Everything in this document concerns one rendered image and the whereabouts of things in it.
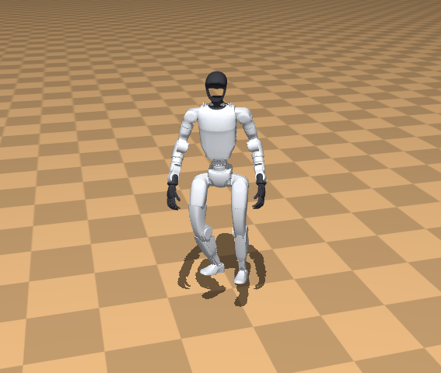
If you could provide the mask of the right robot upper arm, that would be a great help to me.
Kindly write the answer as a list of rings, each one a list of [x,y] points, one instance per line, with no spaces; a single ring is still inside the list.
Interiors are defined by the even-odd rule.
[[[200,107],[190,108],[184,115],[183,121],[179,130],[178,146],[177,152],[186,153],[188,150],[189,143],[187,139],[189,138],[191,131],[193,129],[193,124],[198,119],[198,112]]]

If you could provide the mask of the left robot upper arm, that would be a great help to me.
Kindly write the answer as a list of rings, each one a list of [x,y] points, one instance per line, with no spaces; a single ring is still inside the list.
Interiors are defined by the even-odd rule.
[[[257,128],[254,124],[252,114],[249,109],[245,107],[235,107],[236,119],[242,124],[245,134],[249,138],[247,147],[250,152],[259,151],[257,144]]]

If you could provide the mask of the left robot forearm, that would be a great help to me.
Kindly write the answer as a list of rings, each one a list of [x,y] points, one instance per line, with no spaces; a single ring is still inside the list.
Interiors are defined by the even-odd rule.
[[[263,175],[263,181],[266,181],[267,177],[264,173],[265,172],[264,152],[261,141],[259,139],[257,139],[257,144],[258,144],[259,152],[254,152],[252,154],[252,159],[254,161],[255,180],[257,180],[257,174],[261,173]]]

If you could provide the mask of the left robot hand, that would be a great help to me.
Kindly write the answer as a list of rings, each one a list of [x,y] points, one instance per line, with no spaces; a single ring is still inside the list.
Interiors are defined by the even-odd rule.
[[[254,207],[254,209],[258,209],[260,207],[262,207],[264,205],[264,197],[265,197],[265,185],[267,184],[265,181],[263,181],[263,175],[261,173],[257,174],[257,182],[256,184],[258,185],[258,192],[257,194],[254,196],[254,199],[258,198],[258,201],[255,205],[253,205],[252,207]]]

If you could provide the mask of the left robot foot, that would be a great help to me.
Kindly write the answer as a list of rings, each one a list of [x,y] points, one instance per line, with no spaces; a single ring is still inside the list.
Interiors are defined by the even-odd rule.
[[[244,272],[244,270],[242,269],[242,270],[238,271],[236,277],[233,280],[233,283],[244,284],[247,282],[247,278],[248,278],[247,269],[246,269],[246,272]]]

